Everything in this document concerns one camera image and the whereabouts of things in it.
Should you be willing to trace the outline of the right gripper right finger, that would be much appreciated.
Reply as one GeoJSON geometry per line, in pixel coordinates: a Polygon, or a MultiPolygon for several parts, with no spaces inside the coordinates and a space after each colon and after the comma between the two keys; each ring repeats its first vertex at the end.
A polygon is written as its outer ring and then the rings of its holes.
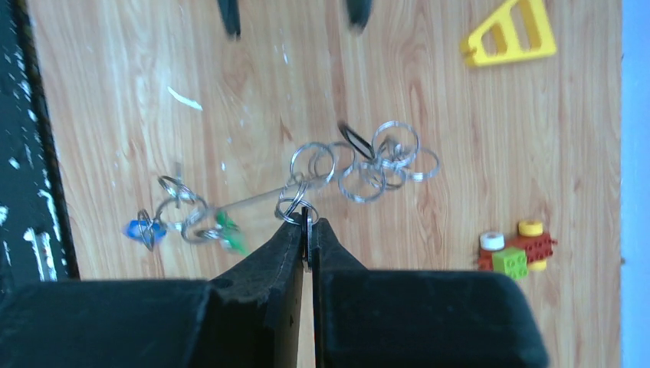
{"type": "Polygon", "coordinates": [[[368,269],[321,219],[310,234],[318,367],[547,367],[519,286],[483,271],[368,269]]]}

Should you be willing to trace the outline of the black key tag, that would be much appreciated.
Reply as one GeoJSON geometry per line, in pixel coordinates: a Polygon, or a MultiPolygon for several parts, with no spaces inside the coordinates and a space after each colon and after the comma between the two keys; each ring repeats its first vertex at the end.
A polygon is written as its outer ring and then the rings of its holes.
{"type": "Polygon", "coordinates": [[[362,138],[355,130],[353,130],[345,121],[338,121],[337,127],[345,139],[358,153],[368,160],[376,158],[375,150],[370,142],[362,138]]]}

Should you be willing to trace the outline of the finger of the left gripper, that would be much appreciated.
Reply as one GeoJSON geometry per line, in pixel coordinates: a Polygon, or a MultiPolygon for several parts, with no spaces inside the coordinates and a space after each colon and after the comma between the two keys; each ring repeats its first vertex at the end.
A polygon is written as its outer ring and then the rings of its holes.
{"type": "Polygon", "coordinates": [[[225,32],[230,39],[241,37],[241,17],[238,0],[217,0],[225,32]]]}
{"type": "Polygon", "coordinates": [[[363,31],[373,9],[373,0],[346,0],[346,12],[350,27],[355,31],[363,31]]]}

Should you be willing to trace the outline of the metal keyring with keys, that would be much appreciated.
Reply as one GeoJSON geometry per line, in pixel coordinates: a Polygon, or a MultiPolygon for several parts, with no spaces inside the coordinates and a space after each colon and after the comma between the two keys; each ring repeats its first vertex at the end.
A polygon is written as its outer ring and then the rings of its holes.
{"type": "Polygon", "coordinates": [[[308,199],[310,192],[334,184],[351,202],[371,203],[408,182],[434,178],[440,171],[441,161],[436,152],[424,147],[415,128],[407,123],[383,123],[367,141],[375,150],[374,160],[364,158],[343,136],[332,143],[305,143],[290,158],[288,177],[282,187],[227,205],[209,204],[180,176],[158,176],[156,180],[167,197],[154,213],[140,209],[135,219],[158,222],[167,233],[176,231],[191,245],[220,243],[215,220],[220,211],[229,214],[231,209],[275,197],[273,216],[276,219],[293,225],[291,214],[305,207],[312,222],[318,222],[318,211],[308,199]]]}

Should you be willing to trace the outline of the green key tag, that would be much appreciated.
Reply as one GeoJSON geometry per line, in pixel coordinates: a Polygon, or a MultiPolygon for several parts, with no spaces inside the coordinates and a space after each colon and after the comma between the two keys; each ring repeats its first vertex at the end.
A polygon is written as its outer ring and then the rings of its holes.
{"type": "Polygon", "coordinates": [[[248,247],[240,227],[227,212],[220,211],[215,217],[218,226],[218,240],[222,247],[240,255],[248,254],[248,247]]]}

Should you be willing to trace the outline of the blue key tag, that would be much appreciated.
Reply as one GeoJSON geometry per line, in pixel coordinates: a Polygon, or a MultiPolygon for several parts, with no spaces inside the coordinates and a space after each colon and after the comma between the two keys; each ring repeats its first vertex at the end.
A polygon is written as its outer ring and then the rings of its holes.
{"type": "Polygon", "coordinates": [[[167,234],[166,229],[158,222],[148,223],[145,220],[131,220],[123,230],[124,235],[131,240],[143,244],[157,243],[167,234]]]}

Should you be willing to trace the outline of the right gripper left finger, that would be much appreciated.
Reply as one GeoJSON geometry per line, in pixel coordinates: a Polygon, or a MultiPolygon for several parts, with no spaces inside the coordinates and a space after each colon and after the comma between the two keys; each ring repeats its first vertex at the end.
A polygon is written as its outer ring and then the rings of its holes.
{"type": "Polygon", "coordinates": [[[304,218],[211,280],[42,282],[1,305],[3,367],[294,367],[304,218]]]}

